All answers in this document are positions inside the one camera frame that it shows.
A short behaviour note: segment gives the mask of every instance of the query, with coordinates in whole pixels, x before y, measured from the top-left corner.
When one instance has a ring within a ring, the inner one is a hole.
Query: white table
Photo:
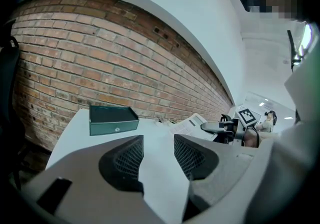
[[[170,124],[141,118],[136,130],[90,136],[89,110],[81,109],[60,136],[46,168],[76,150],[143,135],[144,158],[139,169],[139,181],[144,188],[143,198],[166,223],[178,224],[182,221],[189,181],[174,156],[174,140],[169,133],[170,127]]]

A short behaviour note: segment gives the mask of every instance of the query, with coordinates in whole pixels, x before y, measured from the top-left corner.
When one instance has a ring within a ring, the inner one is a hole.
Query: ceiling light
[[[301,45],[306,49],[311,41],[312,31],[309,24],[305,25]]]
[[[299,56],[303,56],[303,55],[305,55],[305,50],[304,50],[304,48],[302,47],[302,44],[300,45],[300,47],[299,47],[299,49],[298,49],[298,55]]]

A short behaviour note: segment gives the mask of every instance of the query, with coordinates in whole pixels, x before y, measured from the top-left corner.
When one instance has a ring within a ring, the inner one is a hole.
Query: black chair
[[[15,78],[18,68],[20,50],[17,40],[11,36],[12,24],[7,23],[0,33],[0,142],[2,157],[5,162],[2,167],[5,175],[13,173],[14,182],[21,188],[19,179],[19,166],[29,152],[24,148],[25,126],[13,108],[12,98]]]

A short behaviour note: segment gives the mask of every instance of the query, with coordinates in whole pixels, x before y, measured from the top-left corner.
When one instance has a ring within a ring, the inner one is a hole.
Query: green box
[[[128,106],[89,107],[90,136],[117,134],[136,130],[139,117]]]

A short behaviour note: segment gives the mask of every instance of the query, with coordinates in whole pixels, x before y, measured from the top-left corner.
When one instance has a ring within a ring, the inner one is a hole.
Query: brick wall
[[[32,139],[49,150],[89,104],[131,106],[142,118],[199,113],[208,121],[232,105],[199,54],[134,5],[28,0],[12,18],[21,49],[15,109]]]

